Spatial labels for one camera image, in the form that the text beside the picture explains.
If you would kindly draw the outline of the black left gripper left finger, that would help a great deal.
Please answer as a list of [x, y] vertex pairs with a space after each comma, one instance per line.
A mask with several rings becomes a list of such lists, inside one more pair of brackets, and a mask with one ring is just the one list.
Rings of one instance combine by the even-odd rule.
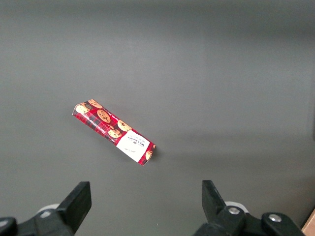
[[73, 236], [92, 206], [90, 182], [82, 181], [60, 204], [43, 207], [29, 220], [0, 219], [2, 236]]

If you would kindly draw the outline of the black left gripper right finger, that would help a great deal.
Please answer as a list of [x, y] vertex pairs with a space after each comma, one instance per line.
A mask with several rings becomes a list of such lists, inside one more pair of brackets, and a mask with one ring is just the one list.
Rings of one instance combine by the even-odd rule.
[[267, 212], [255, 218], [236, 204], [227, 204], [211, 180], [202, 181], [202, 207], [207, 223], [195, 236], [303, 236], [290, 217]]

